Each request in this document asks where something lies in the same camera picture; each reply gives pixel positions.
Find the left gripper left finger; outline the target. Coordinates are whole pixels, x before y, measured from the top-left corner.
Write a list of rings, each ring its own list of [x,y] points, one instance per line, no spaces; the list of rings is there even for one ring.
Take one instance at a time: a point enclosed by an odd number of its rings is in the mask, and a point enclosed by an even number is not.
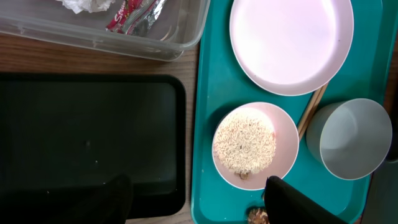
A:
[[[126,175],[103,184],[93,195],[49,218],[47,223],[125,224],[133,201],[133,185]]]

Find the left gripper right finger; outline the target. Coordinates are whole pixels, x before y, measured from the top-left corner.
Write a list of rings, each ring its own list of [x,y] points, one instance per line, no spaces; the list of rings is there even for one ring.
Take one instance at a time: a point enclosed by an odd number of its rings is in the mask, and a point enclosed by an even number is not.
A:
[[[277,176],[266,181],[264,203],[271,224],[345,224]]]

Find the small white bowl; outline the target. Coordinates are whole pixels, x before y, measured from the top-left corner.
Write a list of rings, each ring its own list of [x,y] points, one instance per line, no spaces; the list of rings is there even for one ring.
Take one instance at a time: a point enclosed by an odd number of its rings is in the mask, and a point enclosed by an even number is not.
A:
[[[257,174],[235,174],[221,164],[213,150],[212,140],[213,162],[219,175],[233,187],[250,191],[261,190],[265,187],[268,177],[276,175],[282,179],[289,173],[299,151],[299,134],[292,118],[276,105],[265,102],[254,102],[238,108],[254,108],[268,116],[273,124],[276,138],[274,159],[269,167]]]

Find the pile of rice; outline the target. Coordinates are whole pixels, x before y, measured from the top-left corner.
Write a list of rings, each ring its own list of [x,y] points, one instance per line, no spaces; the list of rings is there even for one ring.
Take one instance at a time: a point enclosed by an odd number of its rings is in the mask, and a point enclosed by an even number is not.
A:
[[[213,150],[229,171],[257,174],[271,165],[276,153],[273,124],[260,110],[238,108],[219,123]]]

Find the red snack wrapper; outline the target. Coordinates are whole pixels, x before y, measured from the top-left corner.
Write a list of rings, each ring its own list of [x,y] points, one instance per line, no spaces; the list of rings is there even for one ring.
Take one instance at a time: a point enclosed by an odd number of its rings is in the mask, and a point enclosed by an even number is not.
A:
[[[124,0],[106,30],[144,37],[160,17],[167,0]]]

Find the white tissue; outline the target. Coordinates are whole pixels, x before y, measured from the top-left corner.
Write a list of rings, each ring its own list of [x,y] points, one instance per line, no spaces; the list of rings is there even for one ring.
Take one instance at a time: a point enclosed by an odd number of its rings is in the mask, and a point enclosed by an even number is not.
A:
[[[57,0],[67,9],[72,10],[75,14],[83,11],[93,13],[107,11],[115,0]]]

